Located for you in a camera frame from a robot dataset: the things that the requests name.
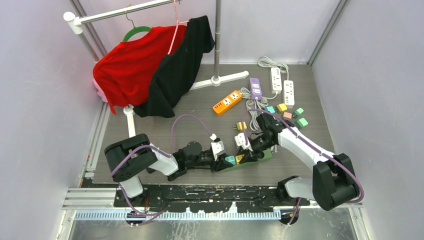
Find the teal plug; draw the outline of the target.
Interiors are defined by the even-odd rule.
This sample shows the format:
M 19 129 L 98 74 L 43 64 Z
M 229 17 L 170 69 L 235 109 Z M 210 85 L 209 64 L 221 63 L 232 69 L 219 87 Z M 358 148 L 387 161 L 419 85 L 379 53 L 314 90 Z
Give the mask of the teal plug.
M 231 156 L 226 156 L 224 159 L 225 159 L 228 163 L 230 163 L 230 164 L 232 164 L 232 165 L 236 165 L 236 164 L 237 164 L 236 158 L 235 158 L 235 156 L 233 156 L 233 155 L 231 155 Z
M 273 106 L 267 106 L 265 109 L 272 114 L 276 113 L 276 110 Z

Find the dark green power strip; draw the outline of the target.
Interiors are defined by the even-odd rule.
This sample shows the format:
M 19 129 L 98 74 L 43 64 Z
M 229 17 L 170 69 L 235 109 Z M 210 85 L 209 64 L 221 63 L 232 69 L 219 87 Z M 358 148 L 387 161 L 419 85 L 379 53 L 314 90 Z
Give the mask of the dark green power strip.
M 232 167 L 228 167 L 226 169 L 223 169 L 221 171 L 216 171 L 216 173 L 225 173 L 225 172 L 229 172 L 229 171 L 234 171 L 234 170 L 239 170 L 245 167 L 249 167 L 249 166 L 253 166 L 256 164 L 261 164 L 264 162 L 269 161 L 272 158 L 272 151 L 267 149 L 265 151 L 262 152 L 263 157 L 262 158 L 258 158 L 257 161 L 248 161 L 245 163 L 240 163 L 240 164 L 235 164 L 232 165 Z

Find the pink plug adapter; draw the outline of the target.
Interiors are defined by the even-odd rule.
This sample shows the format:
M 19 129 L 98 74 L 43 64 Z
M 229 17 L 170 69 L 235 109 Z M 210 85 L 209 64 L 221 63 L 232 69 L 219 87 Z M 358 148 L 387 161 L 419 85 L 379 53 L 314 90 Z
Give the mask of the pink plug adapter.
M 282 114 L 282 118 L 284 119 L 284 120 L 292 120 L 293 119 L 293 114 L 291 113 L 291 112 L 284 112 L 283 114 Z

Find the green plug adapter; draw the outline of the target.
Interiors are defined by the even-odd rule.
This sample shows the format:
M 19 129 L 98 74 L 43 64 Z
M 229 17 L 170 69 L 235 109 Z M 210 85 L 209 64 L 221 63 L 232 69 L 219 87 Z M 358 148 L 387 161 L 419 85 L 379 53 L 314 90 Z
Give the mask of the green plug adapter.
M 303 129 L 305 128 L 307 125 L 309 124 L 309 122 L 305 119 L 305 118 L 299 118 L 295 121 L 295 125 L 298 129 Z
M 297 119 L 304 112 L 303 108 L 298 108 L 293 112 L 293 118 Z

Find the orange power strip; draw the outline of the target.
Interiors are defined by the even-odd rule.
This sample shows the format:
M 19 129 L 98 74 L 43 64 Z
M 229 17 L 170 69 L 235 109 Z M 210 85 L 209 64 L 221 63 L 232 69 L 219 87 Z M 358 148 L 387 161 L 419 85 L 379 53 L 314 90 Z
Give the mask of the orange power strip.
M 212 110 L 217 116 L 221 116 L 239 103 L 242 99 L 246 100 L 246 109 L 259 109 L 262 102 L 259 99 L 252 99 L 251 92 L 242 87 L 240 90 L 234 90 L 232 93 L 223 98 L 220 102 L 212 107 Z

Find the purple power strip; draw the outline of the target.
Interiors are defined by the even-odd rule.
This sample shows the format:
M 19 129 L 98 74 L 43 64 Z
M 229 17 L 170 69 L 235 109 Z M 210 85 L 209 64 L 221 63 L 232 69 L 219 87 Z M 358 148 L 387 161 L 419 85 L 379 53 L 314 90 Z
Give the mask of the purple power strip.
M 272 100 L 277 96 L 274 94 L 274 97 L 265 97 L 263 96 L 263 91 L 261 89 L 260 80 L 258 78 L 250 78 L 249 79 L 249 97 L 246 101 L 246 108 L 249 109 L 262 109 L 268 110 L 269 103 L 268 100 Z M 250 129 L 254 131 L 258 131 L 260 126 L 256 118 L 260 114 L 258 111 L 250 111 L 251 120 L 249 123 Z

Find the short white power strip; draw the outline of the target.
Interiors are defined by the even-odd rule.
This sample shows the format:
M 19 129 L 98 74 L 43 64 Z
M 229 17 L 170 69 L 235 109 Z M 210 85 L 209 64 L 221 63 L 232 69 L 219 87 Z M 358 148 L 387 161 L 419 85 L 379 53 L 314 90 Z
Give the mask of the short white power strip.
M 259 86 L 260 86 L 260 95 L 261 99 L 275 99 L 283 90 L 283 83 L 282 83 L 282 76 L 281 76 L 281 69 L 278 67 L 271 67 L 270 68 L 270 89 L 271 93 L 273 94 L 272 97 L 266 97 L 264 95 L 264 87 L 263 84 L 265 81 L 263 79 L 259 80 Z

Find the long white power strip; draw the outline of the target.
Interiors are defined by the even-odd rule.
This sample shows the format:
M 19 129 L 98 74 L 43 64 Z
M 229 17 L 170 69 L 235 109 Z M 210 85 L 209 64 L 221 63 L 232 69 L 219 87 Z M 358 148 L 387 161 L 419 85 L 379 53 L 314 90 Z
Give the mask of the long white power strip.
M 269 68 L 269 73 L 271 67 L 277 67 L 281 70 L 282 92 L 280 94 L 283 94 L 283 103 L 286 104 L 289 109 L 292 109 L 295 106 L 295 89 L 294 82 L 290 80 L 288 65 L 282 62 L 273 61 L 264 55 L 258 59 L 257 64 L 260 67 Z

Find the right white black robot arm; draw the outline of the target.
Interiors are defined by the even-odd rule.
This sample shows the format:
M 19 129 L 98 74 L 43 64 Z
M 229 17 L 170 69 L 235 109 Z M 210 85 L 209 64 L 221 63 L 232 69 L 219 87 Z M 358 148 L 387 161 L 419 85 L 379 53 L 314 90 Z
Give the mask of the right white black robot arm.
M 311 178 L 291 176 L 277 184 L 277 198 L 283 205 L 291 205 L 297 198 L 315 201 L 323 210 L 330 211 L 342 204 L 361 200 L 359 186 L 351 159 L 344 153 L 325 150 L 304 136 L 297 127 L 262 113 L 256 117 L 262 133 L 250 140 L 254 153 L 278 146 L 287 149 L 312 172 Z

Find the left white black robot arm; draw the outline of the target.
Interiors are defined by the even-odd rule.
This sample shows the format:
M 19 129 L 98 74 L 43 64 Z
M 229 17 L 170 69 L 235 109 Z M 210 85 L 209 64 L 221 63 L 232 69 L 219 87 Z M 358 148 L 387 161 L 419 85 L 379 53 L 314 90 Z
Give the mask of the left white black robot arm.
M 234 166 L 233 162 L 226 160 L 228 154 L 224 143 L 215 136 L 206 150 L 200 143 L 191 141 L 174 153 L 166 153 L 142 133 L 107 146 L 104 155 L 111 171 L 110 178 L 123 188 L 126 200 L 135 207 L 146 200 L 138 176 L 144 170 L 158 171 L 173 181 L 191 169 L 205 167 L 211 172 L 219 172 Z

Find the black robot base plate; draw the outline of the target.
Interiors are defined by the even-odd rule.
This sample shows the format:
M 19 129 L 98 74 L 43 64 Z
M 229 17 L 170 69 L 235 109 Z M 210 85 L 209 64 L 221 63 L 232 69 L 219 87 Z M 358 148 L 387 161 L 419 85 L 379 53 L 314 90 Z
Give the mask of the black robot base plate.
M 301 207 L 309 200 L 283 197 L 277 186 L 255 185 L 153 185 L 143 193 L 125 200 L 116 190 L 113 206 L 128 209 L 129 216 L 140 212 L 155 214 L 159 220 L 265 220 L 277 219 L 294 224 Z

